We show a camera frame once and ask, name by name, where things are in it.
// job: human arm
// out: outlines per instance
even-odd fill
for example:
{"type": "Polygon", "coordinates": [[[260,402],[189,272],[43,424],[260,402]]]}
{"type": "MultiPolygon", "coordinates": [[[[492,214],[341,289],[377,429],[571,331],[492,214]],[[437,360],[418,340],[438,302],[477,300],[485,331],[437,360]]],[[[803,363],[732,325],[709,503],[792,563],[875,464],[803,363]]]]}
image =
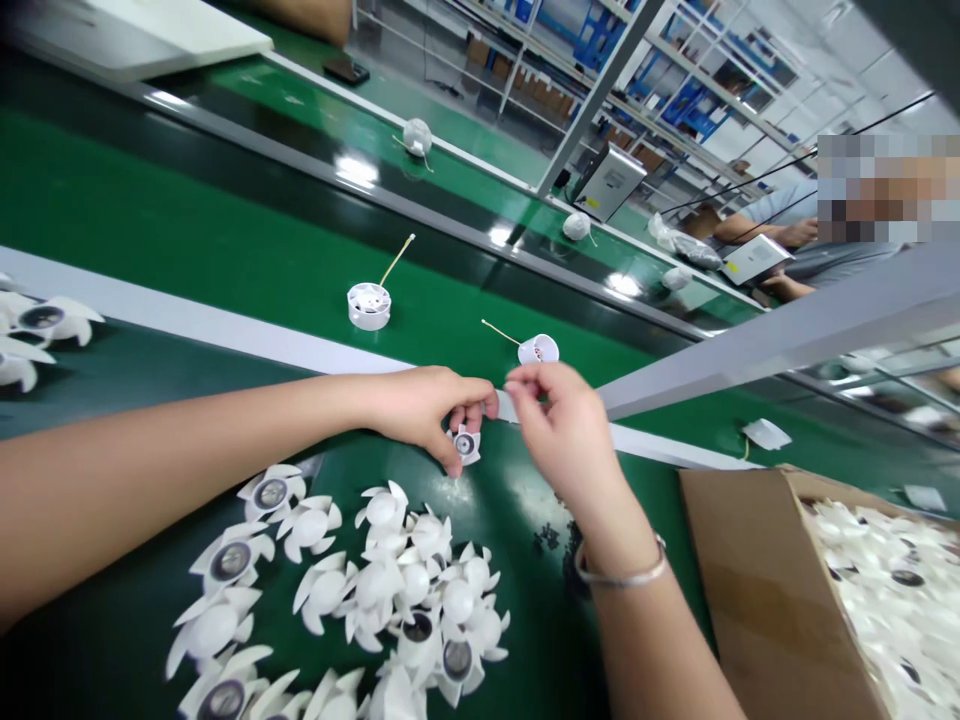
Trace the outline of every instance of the human arm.
{"type": "Polygon", "coordinates": [[[350,0],[254,0],[254,7],[341,50],[350,37],[350,0]]]}
{"type": "MultiPolygon", "coordinates": [[[[524,365],[507,380],[534,462],[583,533],[590,571],[653,567],[656,537],[620,470],[600,397],[560,363],[524,365]]],[[[615,718],[744,720],[669,567],[641,587],[592,590],[615,718]]]]}
{"type": "Polygon", "coordinates": [[[0,631],[265,467],[347,430],[419,445],[458,475],[441,427],[476,432],[486,380],[447,368],[337,375],[185,400],[0,443],[0,631]]]}
{"type": "Polygon", "coordinates": [[[817,219],[805,218],[794,225],[757,225],[746,215],[734,213],[717,225],[713,236],[728,245],[743,245],[761,233],[781,247],[795,249],[817,239],[817,219]]]}
{"type": "Polygon", "coordinates": [[[815,287],[804,285],[802,282],[794,280],[789,275],[784,273],[783,270],[764,280],[762,283],[760,283],[760,287],[769,292],[780,302],[785,303],[790,302],[791,300],[797,300],[817,291],[815,287]]]}

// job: cell phone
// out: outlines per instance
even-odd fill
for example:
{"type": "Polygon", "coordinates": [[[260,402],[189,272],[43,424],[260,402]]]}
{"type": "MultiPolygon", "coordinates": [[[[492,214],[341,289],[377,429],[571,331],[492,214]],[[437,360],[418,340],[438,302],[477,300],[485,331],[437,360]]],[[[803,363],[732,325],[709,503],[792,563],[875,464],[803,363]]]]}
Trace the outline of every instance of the cell phone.
{"type": "Polygon", "coordinates": [[[351,87],[356,87],[370,79],[370,71],[362,65],[358,65],[346,55],[335,60],[327,60],[323,63],[323,72],[351,87]]]}

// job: silver bracelet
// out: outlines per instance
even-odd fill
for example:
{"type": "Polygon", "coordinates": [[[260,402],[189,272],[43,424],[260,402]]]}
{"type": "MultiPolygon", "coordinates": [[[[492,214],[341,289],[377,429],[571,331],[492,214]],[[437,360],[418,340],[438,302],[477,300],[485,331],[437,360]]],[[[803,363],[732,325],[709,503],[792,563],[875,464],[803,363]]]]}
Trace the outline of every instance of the silver bracelet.
{"type": "Polygon", "coordinates": [[[656,580],[663,575],[663,571],[667,567],[667,543],[664,542],[663,538],[659,535],[657,535],[657,545],[660,546],[660,557],[657,558],[654,566],[649,570],[631,575],[630,577],[611,578],[606,575],[594,575],[588,572],[584,567],[586,558],[583,556],[583,541],[580,542],[580,547],[577,548],[577,554],[573,558],[573,566],[577,569],[577,574],[580,576],[580,579],[588,585],[606,585],[616,588],[639,587],[656,580]]]}

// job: cardboard box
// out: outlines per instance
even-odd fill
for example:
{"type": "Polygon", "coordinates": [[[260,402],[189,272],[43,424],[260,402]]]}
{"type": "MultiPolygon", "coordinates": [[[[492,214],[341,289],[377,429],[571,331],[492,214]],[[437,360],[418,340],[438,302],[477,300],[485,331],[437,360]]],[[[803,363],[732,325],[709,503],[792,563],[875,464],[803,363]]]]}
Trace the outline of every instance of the cardboard box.
{"type": "Polygon", "coordinates": [[[470,36],[470,42],[467,44],[467,58],[470,62],[486,66],[490,57],[490,46],[483,40],[474,35],[470,36]]]}
{"type": "Polygon", "coordinates": [[[508,60],[503,55],[498,54],[493,61],[493,74],[504,80],[510,76],[510,70],[513,68],[513,61],[508,60]]]}
{"type": "Polygon", "coordinates": [[[643,164],[644,170],[651,175],[666,160],[663,155],[648,148],[643,143],[637,145],[637,149],[633,151],[633,156],[643,164]]]}
{"type": "Polygon", "coordinates": [[[720,665],[747,717],[890,720],[801,503],[914,514],[791,467],[680,478],[720,665]]]}

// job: metal post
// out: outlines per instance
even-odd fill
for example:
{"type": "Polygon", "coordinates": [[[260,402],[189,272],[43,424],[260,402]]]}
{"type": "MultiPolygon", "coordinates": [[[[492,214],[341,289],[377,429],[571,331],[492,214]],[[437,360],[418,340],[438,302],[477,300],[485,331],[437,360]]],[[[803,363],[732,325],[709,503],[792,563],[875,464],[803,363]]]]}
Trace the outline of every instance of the metal post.
{"type": "Polygon", "coordinates": [[[520,60],[523,58],[523,52],[527,49],[527,43],[524,42],[520,45],[520,50],[517,52],[517,59],[513,61],[513,68],[510,70],[510,75],[507,77],[507,84],[503,88],[503,97],[500,98],[500,109],[497,110],[497,118],[503,115],[503,109],[507,106],[507,98],[510,96],[510,91],[513,89],[513,81],[517,78],[517,73],[520,72],[520,60]]]}
{"type": "Polygon", "coordinates": [[[634,13],[633,18],[627,25],[627,29],[623,31],[623,35],[620,36],[620,41],[613,49],[610,57],[607,58],[603,70],[597,77],[596,82],[594,82],[593,89],[590,90],[590,94],[587,95],[586,100],[583,101],[580,112],[570,124],[570,130],[560,142],[560,146],[557,148],[557,152],[554,153],[553,159],[547,167],[547,171],[540,180],[540,184],[537,185],[537,197],[546,197],[547,193],[550,192],[550,188],[553,187],[557,176],[563,170],[564,165],[566,165],[567,160],[570,159],[573,151],[577,148],[580,136],[590,127],[590,123],[593,122],[597,110],[603,105],[603,101],[606,100],[607,95],[613,88],[613,84],[620,76],[627,61],[630,60],[630,55],[633,53],[634,48],[636,48],[640,40],[643,39],[643,35],[650,27],[650,23],[653,22],[660,8],[663,7],[663,2],[664,0],[643,0],[640,9],[634,13]]]}
{"type": "Polygon", "coordinates": [[[611,420],[945,327],[960,243],[922,243],[600,388],[611,420]]]}

